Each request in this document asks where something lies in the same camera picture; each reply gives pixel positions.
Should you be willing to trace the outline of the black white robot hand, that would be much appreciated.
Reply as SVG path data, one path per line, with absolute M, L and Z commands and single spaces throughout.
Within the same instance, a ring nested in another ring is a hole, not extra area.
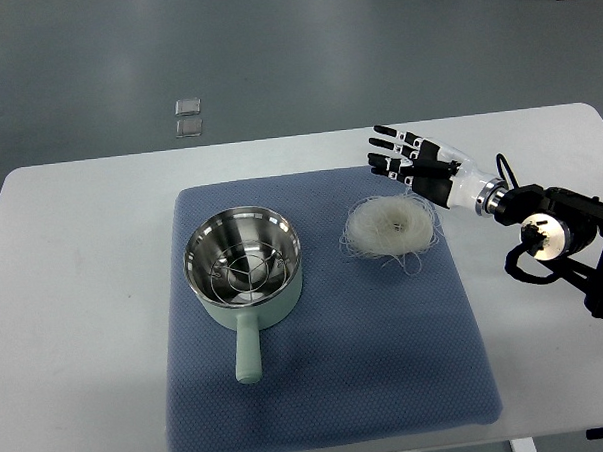
M 481 171 L 461 151 L 409 131 L 379 125 L 369 144 L 382 153 L 369 153 L 371 172 L 407 186 L 413 193 L 440 207 L 463 207 L 479 216 L 489 203 L 507 192 L 505 180 Z

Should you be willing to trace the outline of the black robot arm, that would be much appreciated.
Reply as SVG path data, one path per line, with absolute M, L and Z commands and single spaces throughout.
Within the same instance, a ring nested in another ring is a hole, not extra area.
M 520 243 L 504 263 L 515 280 L 533 285 L 564 280 L 585 294 L 584 306 L 603 320 L 603 202 L 568 189 L 537 185 L 492 194 L 486 211 L 520 226 Z

